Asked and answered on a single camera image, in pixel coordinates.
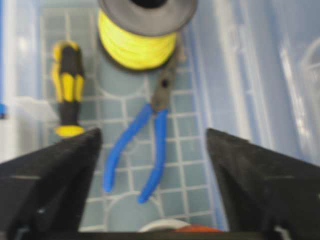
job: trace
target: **black spool flange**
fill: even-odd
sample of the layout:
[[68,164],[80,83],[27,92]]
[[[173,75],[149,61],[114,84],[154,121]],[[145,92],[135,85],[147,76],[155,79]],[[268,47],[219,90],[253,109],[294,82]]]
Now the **black spool flange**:
[[177,32],[187,24],[198,0],[99,0],[99,5],[120,28],[155,37]]

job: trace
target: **wire spool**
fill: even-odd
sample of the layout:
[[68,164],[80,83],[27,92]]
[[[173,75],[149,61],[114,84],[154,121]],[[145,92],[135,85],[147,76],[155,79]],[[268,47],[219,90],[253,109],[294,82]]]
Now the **wire spool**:
[[154,69],[175,50],[177,31],[194,15],[198,0],[99,0],[101,44],[118,64]]

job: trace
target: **clear plastic bin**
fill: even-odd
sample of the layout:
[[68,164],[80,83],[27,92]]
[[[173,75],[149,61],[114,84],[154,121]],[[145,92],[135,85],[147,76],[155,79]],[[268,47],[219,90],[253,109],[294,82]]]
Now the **clear plastic bin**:
[[319,164],[320,2],[200,0],[182,32],[185,58],[171,98],[168,162],[160,187],[148,203],[137,204],[155,151],[150,123],[125,150],[115,192],[104,193],[106,153],[150,99],[157,72],[129,75],[100,54],[97,7],[96,0],[4,3],[8,119],[0,121],[0,162],[59,140],[53,130],[58,118],[52,45],[73,40],[84,51],[80,123],[100,127],[104,143],[80,230],[137,231],[163,218],[228,229],[206,153],[209,127]]

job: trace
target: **red object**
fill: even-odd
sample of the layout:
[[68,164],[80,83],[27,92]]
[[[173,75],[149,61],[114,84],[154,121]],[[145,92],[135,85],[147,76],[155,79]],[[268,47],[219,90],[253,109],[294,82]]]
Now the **red object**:
[[190,225],[175,230],[176,233],[222,233],[222,231],[201,225]]

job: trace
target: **yellow and black handle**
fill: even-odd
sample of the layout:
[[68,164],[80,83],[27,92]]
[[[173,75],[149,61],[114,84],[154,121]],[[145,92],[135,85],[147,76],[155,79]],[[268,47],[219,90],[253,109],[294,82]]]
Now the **yellow and black handle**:
[[78,123],[85,78],[82,52],[75,42],[64,41],[55,45],[53,57],[52,79],[60,114],[55,132],[69,138],[84,132]]

